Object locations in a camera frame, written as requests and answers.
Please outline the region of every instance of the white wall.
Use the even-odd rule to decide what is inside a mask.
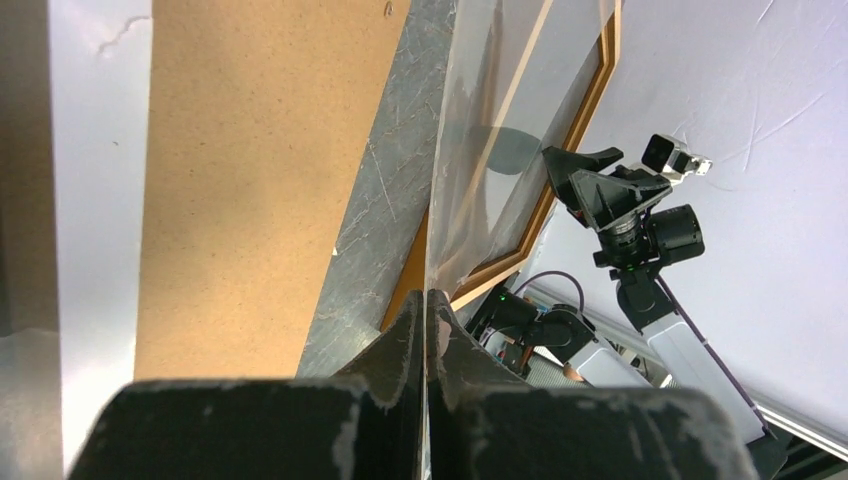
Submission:
[[[62,441],[73,461],[133,378],[150,0],[49,0]]]
[[[621,61],[582,151],[637,162],[653,133],[715,160],[660,207],[690,203],[704,256],[666,280],[748,387],[848,439],[848,9],[842,1],[632,1]],[[626,322],[593,232],[557,208],[522,277],[576,275]],[[556,277],[549,290],[574,298]]]

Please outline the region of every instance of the robotic arm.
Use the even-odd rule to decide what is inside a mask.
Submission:
[[[706,174],[711,162],[662,135],[651,138],[639,164],[617,166],[610,174],[601,171],[623,157],[616,148],[585,155],[549,147],[542,154],[557,198],[598,235],[595,265],[611,269],[619,307],[675,381],[721,405],[749,449],[773,439],[757,407],[660,276],[662,268],[704,253],[704,243],[691,206],[654,209],[673,185],[693,173]],[[500,293],[500,301],[488,310],[494,329],[518,329],[513,336],[522,345],[548,348],[594,386],[650,387],[595,335],[579,309],[557,305],[540,315],[532,306],[518,307],[526,302],[508,292]],[[517,315],[521,308],[527,311]]]

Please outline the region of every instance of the wooden board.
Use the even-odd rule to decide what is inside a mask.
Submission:
[[[136,378],[294,375],[408,6],[154,2]]]
[[[601,34],[598,37],[598,54],[600,57],[598,68],[592,77],[589,88],[583,97],[583,102],[580,104],[580,108],[577,111],[577,114],[575,115],[568,130],[565,141],[563,142],[562,148],[566,150],[576,150],[580,145],[580,141],[583,139],[586,129],[589,127],[589,122],[592,120],[592,115],[594,114],[595,109],[597,108],[598,103],[609,84],[610,78],[612,78],[612,74],[615,71],[615,66],[618,63],[619,58],[621,41],[620,32],[621,4],[620,2],[616,2],[615,10],[610,15],[607,24],[601,30]],[[539,196],[539,200],[536,202],[530,221],[525,227],[524,235],[522,236],[518,247],[513,252],[486,264],[480,265],[474,269],[474,271],[469,274],[466,282],[451,297],[451,307],[453,307],[454,310],[458,310],[459,308],[467,305],[469,302],[489,291],[496,284],[521,269],[533,250],[536,238],[542,230],[545,218],[547,218],[548,213],[551,211],[551,208],[553,208],[555,199],[556,197],[554,196],[550,186],[545,185],[541,195]],[[425,219],[422,222],[422,225],[427,224],[426,217],[429,215],[429,212],[425,212],[424,215]],[[406,265],[404,265],[398,284],[392,294],[392,300],[389,304],[389,308],[383,317],[383,322],[380,326],[382,331],[385,331],[392,324],[392,321],[397,316],[398,309],[400,308],[403,298],[406,296],[407,292],[409,292],[409,290],[423,290],[425,288],[424,277],[426,265],[426,243],[427,229],[419,228],[415,240],[413,241],[413,248],[409,253]],[[425,245],[425,247],[416,250],[414,245],[419,244]]]

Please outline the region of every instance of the brown cardboard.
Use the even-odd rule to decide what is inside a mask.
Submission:
[[[136,378],[294,375],[408,6],[154,2]]]

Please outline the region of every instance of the orange wooden frame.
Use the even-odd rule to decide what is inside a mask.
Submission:
[[[592,77],[586,94],[583,96],[580,108],[571,122],[571,127],[568,129],[568,134],[562,145],[565,150],[576,150],[586,134],[589,122],[592,120],[592,116],[615,71],[615,66],[618,64],[621,50],[620,32],[621,4],[616,2],[615,10],[598,37],[598,54],[600,57],[598,68]],[[533,245],[536,243],[536,238],[542,230],[542,225],[554,205],[555,198],[550,186],[545,185],[517,248],[498,259],[475,268],[466,282],[459,287],[451,298],[451,307],[454,310],[467,305],[497,283],[517,272],[527,262],[533,250]],[[428,218],[429,212],[424,212],[424,218],[415,235],[415,240],[413,240],[406,264],[401,271],[389,307],[386,310],[386,315],[383,317],[380,326],[381,331],[385,331],[391,325],[404,298],[406,298],[407,292],[424,289]]]

